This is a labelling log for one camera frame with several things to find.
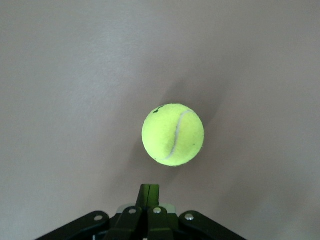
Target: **screw head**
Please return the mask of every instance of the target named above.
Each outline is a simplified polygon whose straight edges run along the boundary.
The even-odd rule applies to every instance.
[[[155,207],[155,208],[153,209],[153,212],[154,212],[155,214],[159,214],[159,213],[161,213],[161,208],[160,208],[160,207]]]
[[[195,217],[190,213],[186,214],[184,218],[187,219],[188,221],[192,221],[193,219],[195,219]]]
[[[135,210],[134,208],[129,210],[129,214],[135,214],[137,212],[137,210]]]
[[[100,221],[100,220],[102,220],[103,218],[104,218],[103,216],[97,215],[97,216],[94,217],[94,220],[95,220],[95,221]]]

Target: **yellow tennis ball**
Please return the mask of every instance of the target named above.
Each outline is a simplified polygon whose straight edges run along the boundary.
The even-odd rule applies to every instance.
[[[181,104],[166,104],[154,109],[142,127],[142,142],[158,163],[180,166],[192,160],[205,139],[198,115]]]

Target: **gray background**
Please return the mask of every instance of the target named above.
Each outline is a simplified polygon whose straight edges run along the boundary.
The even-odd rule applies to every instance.
[[[317,0],[0,1],[0,239],[32,240],[140,184],[248,240],[320,238]],[[170,168],[159,105],[205,126]]]

